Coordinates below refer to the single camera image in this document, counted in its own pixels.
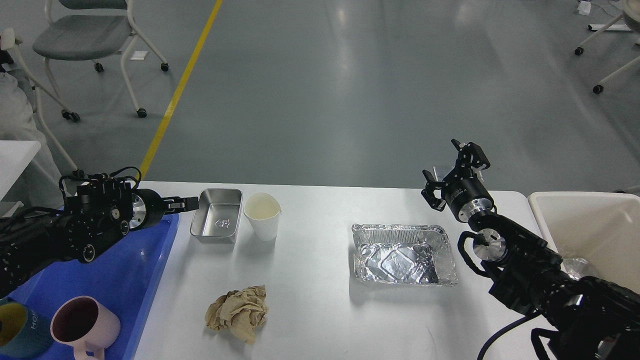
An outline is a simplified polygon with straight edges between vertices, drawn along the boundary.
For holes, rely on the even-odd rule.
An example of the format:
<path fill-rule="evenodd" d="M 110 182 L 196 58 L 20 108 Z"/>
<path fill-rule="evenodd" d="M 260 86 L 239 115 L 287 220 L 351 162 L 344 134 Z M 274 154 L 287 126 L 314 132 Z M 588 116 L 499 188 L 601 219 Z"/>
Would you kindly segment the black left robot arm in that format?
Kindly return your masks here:
<path fill-rule="evenodd" d="M 79 182 L 62 208 L 34 206 L 1 219 L 0 291 L 6 297 L 55 262 L 89 264 L 130 232 L 155 226 L 165 215 L 199 209 L 197 197 L 162 197 L 141 188 L 142 173 L 65 175 Z"/>

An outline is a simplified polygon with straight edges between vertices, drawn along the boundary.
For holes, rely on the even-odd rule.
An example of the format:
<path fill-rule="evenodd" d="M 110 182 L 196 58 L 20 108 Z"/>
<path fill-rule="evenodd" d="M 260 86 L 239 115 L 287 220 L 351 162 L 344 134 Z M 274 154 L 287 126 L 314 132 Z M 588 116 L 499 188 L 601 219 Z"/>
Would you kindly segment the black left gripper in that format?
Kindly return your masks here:
<path fill-rule="evenodd" d="M 161 197 L 152 189 L 135 189 L 132 192 L 132 218 L 129 221 L 130 231 L 139 231 L 155 226 L 165 213 L 183 213 L 198 210 L 199 198 Z"/>

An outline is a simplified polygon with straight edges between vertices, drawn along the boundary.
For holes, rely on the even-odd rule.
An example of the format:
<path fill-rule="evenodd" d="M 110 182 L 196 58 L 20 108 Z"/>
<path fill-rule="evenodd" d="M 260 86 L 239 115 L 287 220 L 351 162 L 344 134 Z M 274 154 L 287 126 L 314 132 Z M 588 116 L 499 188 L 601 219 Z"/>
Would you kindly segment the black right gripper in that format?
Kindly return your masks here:
<path fill-rule="evenodd" d="M 443 212 L 448 205 L 458 222 L 468 223 L 478 212 L 491 211 L 495 207 L 494 199 L 476 178 L 478 172 L 489 169 L 491 164 L 478 144 L 457 139 L 451 139 L 451 143 L 457 150 L 453 169 L 445 176 L 445 181 L 436 180 L 434 174 L 423 169 L 425 186 L 421 195 L 433 210 Z M 441 191 L 442 195 L 436 196 L 436 191 Z"/>

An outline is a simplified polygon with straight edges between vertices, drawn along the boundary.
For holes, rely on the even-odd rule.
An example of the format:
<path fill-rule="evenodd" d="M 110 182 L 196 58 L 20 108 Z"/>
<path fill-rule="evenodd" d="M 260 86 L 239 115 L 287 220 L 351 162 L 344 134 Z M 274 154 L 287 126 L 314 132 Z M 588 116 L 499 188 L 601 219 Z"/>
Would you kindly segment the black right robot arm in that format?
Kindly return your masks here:
<path fill-rule="evenodd" d="M 455 165 L 442 180 L 423 170 L 422 196 L 439 212 L 448 207 L 466 223 L 457 250 L 477 275 L 492 281 L 489 294 L 522 314 L 482 346 L 482 360 L 502 335 L 542 316 L 553 329 L 533 328 L 530 341 L 540 360 L 637 360 L 639 295 L 596 276 L 572 278 L 562 270 L 563 258 L 546 240 L 499 214 L 494 199 L 479 179 L 490 167 L 474 142 L 452 139 Z"/>

